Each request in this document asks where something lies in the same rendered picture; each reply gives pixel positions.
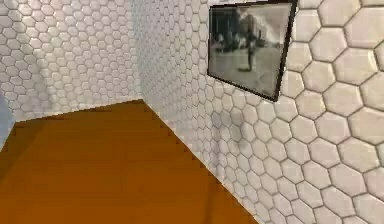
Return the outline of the black framed grey picture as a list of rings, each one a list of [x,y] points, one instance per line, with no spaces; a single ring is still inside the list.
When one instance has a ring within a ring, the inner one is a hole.
[[[207,74],[277,101],[297,4],[262,0],[212,5]]]

